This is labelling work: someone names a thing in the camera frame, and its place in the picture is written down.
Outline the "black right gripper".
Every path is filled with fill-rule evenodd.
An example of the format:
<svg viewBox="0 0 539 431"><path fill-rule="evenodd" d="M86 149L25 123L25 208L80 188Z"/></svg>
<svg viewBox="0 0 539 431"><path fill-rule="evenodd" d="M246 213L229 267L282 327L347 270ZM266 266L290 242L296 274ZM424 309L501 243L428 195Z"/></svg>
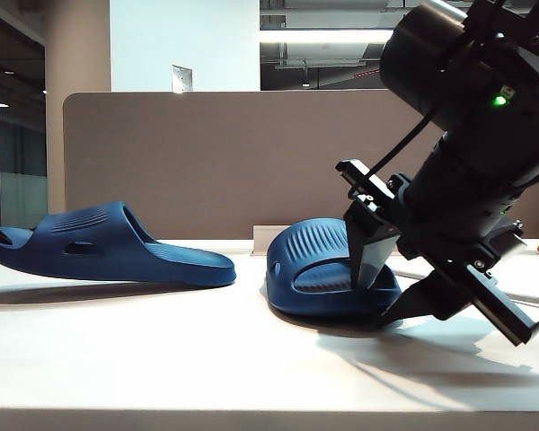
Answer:
<svg viewBox="0 0 539 431"><path fill-rule="evenodd" d="M447 214L446 201L431 196L425 211L407 198L415 184L403 174L388 182L375 179L358 159L339 162L337 171L349 183L349 198L368 207L401 232L394 248L406 259L424 258L433 268L407 288L379 317L380 326L425 315L445 321L474 305L511 343L528 342L539 330L497 287L490 274L502 257L524 248L522 224L502 207L478 204Z"/></svg>

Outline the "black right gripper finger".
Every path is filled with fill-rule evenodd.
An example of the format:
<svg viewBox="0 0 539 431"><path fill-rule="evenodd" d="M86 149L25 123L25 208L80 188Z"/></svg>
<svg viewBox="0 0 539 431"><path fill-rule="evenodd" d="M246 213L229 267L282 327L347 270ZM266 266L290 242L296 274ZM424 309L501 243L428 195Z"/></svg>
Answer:
<svg viewBox="0 0 539 431"><path fill-rule="evenodd" d="M355 199L344 215L351 270L351 288L369 289L401 234L399 229Z"/></svg>

